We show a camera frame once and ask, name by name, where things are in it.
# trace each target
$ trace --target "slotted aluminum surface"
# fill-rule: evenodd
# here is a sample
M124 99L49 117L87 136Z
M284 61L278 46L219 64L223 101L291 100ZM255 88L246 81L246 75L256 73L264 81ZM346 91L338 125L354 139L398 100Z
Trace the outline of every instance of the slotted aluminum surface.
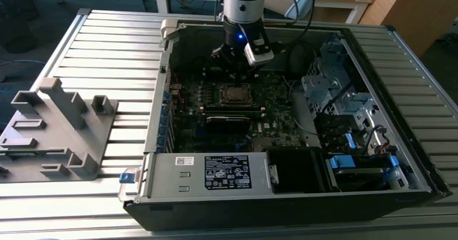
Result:
M111 11L92 11L76 17L37 83L41 77L60 77L65 90L77 91L83 98L105 94L120 101L101 172L91 182L1 184L0 239L167 238L190 235L199 238L243 236L262 239L266 235L318 234L324 231L339 232L342 237L348 230L355 231L347 233L352 238L376 239L391 236L387 231L394 229L422 236L438 231L451 235L458 233L458 194L429 207L403 209L370 222L164 233L147 232L141 228L117 201L117 176L125 168L141 163L162 51L160 24L170 17L212 19L206 16L168 14L164 17L151 13ZM402 41L380 26L315 25L347 27L355 34L401 111L455 191L458 120L454 118L454 104ZM127 193L135 192L136 185L128 185Z

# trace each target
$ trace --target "white label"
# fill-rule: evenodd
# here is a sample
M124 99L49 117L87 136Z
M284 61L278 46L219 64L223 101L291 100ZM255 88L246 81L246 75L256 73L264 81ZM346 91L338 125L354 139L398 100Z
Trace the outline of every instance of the white label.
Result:
M175 165L194 165L194 157L176 157Z

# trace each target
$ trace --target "power supply label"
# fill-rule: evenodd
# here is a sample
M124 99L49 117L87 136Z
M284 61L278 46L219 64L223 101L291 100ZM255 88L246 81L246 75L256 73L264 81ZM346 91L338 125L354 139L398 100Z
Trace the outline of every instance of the power supply label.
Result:
M206 188L251 188L248 156L206 156Z

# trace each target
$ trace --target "motherboard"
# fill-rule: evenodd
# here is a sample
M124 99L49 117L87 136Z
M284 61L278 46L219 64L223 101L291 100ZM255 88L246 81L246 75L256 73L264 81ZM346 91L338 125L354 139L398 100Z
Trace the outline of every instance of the motherboard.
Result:
M259 72L236 84L218 71L174 71L172 82L175 152L260 152L304 145L291 114L295 80Z

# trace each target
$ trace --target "blue latch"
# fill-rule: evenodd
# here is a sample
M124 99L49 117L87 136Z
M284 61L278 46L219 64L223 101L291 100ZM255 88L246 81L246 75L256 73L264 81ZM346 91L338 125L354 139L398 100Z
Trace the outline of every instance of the blue latch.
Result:
M135 173L121 173L120 174L120 183L121 184L133 184L135 183Z
M336 155L330 159L332 169L355 168L355 162L351 155Z
M351 148L351 149L356 148L355 142L352 141L351 134L347 133L347 134L344 134L344 136L346 136L346 139L348 140L350 148Z
M398 158L395 156L390 156L390 161L394 167L399 166L399 161Z

